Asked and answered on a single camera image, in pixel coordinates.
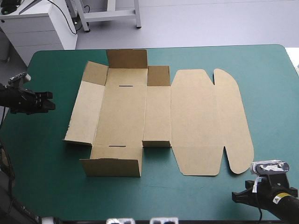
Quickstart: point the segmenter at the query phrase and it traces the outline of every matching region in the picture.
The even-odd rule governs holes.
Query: flattened cardboard box
[[[246,171],[253,145],[236,81],[215,69],[148,66],[143,49],[107,50],[88,62],[65,141],[92,146],[88,176],[141,176],[143,147],[172,146],[184,175],[217,175],[225,147],[231,170]]]

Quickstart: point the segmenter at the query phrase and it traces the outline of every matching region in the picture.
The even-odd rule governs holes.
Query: drawer
[[[34,53],[40,50],[63,50],[62,44],[15,47],[23,62],[28,66]]]
[[[6,34],[55,30],[48,16],[1,19],[0,26]]]
[[[14,47],[61,44],[56,31],[6,34]]]

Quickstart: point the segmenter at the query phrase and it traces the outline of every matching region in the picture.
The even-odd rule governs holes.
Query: white plastic part
[[[54,217],[42,217],[42,224],[55,224]]]
[[[107,219],[106,224],[135,224],[132,218],[110,218]]]
[[[159,224],[164,224],[167,222],[178,224],[178,218],[177,217],[156,217],[156,218],[152,218],[149,224],[156,224],[157,222],[160,222]]]
[[[257,161],[257,162],[252,162],[251,165],[250,165],[250,171],[251,171],[251,174],[256,174],[258,175],[257,173],[257,170],[256,170],[256,167],[257,166],[260,166],[260,165],[263,165],[263,164],[269,164],[269,163],[280,163],[282,162],[281,160],[267,160],[267,161]]]
[[[27,74],[24,79],[26,80],[25,82],[29,82],[31,80],[31,76]]]
[[[258,183],[258,179],[260,178],[259,175],[257,175],[256,179],[254,180],[254,185],[252,188],[252,193],[257,193],[257,183]]]

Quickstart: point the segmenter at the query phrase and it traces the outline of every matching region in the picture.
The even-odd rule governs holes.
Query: yellow label
[[[278,195],[276,195],[276,196],[274,197],[273,202],[274,202],[275,204],[278,204],[278,202],[279,202],[283,197],[286,197],[286,196],[291,196],[291,195],[288,194],[288,193],[280,193],[280,194],[278,194]]]

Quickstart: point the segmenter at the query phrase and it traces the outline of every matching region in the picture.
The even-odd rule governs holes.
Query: gray floor
[[[105,0],[83,0],[102,11]],[[299,47],[299,0],[139,0],[142,29],[135,20],[91,23],[78,32],[77,49],[159,48],[246,44]],[[117,0],[117,9],[133,0]],[[293,57],[299,57],[296,49]],[[0,82],[26,70],[14,49],[0,63]]]

